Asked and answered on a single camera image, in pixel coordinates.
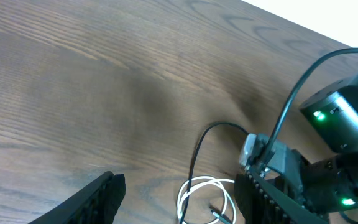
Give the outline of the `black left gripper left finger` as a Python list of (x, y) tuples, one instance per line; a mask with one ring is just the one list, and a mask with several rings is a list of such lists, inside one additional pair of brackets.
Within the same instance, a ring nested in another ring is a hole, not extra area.
[(114, 206), (109, 201), (114, 174), (103, 173), (60, 205), (30, 224), (112, 223)]

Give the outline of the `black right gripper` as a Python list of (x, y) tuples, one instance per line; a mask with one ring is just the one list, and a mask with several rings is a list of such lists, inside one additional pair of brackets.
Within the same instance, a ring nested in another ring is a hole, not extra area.
[(253, 168), (237, 174), (234, 197), (246, 224), (328, 223), (331, 212), (358, 208), (358, 152), (309, 163), (284, 147), (272, 157), (283, 177), (265, 180)]

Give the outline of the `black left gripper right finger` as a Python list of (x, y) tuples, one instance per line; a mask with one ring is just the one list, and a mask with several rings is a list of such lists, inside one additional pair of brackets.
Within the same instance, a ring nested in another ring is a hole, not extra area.
[(101, 223), (112, 224), (126, 194), (124, 174), (115, 175), (107, 184), (104, 191)]

